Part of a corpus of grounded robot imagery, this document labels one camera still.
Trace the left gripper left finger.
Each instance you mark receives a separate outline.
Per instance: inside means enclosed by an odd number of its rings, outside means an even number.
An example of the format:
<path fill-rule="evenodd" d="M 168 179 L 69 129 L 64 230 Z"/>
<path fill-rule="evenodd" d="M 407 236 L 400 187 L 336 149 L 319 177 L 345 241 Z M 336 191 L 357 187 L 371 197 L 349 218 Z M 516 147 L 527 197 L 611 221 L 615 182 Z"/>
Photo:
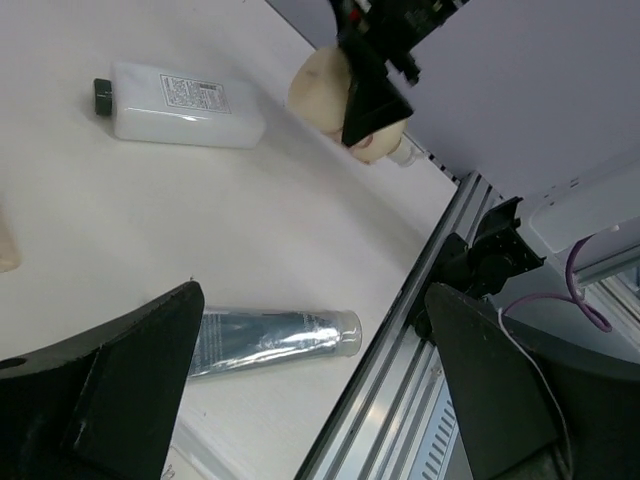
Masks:
<path fill-rule="evenodd" d="M 2 360 L 2 478 L 160 478 L 203 310 L 200 285 L 188 281 Z"/>

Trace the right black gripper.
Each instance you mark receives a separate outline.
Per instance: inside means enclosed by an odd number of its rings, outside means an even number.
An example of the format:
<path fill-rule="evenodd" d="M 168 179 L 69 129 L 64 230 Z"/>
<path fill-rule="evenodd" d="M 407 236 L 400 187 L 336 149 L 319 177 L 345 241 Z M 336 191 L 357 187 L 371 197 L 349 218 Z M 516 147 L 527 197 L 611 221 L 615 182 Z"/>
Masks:
<path fill-rule="evenodd" d="M 355 146 L 365 137 L 407 120 L 414 113 L 388 78 L 388 65 L 408 83 L 421 69 L 411 51 L 466 3 L 453 0 L 332 1 L 336 39 L 346 55 L 351 80 L 341 142 Z"/>

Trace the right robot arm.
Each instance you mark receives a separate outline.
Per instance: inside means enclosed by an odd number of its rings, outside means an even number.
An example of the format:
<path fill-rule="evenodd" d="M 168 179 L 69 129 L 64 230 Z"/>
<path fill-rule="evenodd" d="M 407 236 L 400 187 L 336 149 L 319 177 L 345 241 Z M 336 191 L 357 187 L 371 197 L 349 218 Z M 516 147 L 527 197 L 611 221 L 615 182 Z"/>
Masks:
<path fill-rule="evenodd" d="M 410 85 L 420 69 L 412 49 L 462 8 L 460 1 L 334 1 L 338 49 L 349 71 L 339 142 L 353 147 L 414 112 L 388 78 L 393 65 Z M 513 197 L 489 210 L 472 243 L 450 235 L 428 284 L 443 283 L 471 298 L 497 294 L 508 279 L 544 264 L 546 254 L 569 252 L 564 267 L 567 301 L 600 331 L 611 323 L 578 292 L 574 266 L 593 236 L 639 216 L 639 163 L 592 170 L 544 197 Z"/>

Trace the cream lotion bottle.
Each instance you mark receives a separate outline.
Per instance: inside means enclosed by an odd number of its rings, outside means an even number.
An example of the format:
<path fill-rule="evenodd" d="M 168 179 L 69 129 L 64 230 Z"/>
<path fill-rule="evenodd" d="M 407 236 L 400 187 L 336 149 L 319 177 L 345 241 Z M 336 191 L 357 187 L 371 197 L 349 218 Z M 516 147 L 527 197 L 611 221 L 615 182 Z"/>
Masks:
<path fill-rule="evenodd" d="M 288 108 L 338 145 L 351 82 L 347 57 L 338 47 L 321 47 L 294 76 L 288 91 Z M 404 136 L 408 122 L 401 120 L 366 136 L 347 151 L 364 164 L 387 157 L 401 167 L 426 158 Z"/>

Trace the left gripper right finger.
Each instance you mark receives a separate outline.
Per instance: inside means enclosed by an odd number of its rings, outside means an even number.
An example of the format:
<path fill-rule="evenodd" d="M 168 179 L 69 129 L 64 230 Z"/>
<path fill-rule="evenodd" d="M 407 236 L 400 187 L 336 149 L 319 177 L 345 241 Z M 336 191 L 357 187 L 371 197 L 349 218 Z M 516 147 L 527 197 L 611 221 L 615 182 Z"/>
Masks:
<path fill-rule="evenodd" d="M 474 478 L 638 478 L 638 364 L 445 285 L 425 307 Z"/>

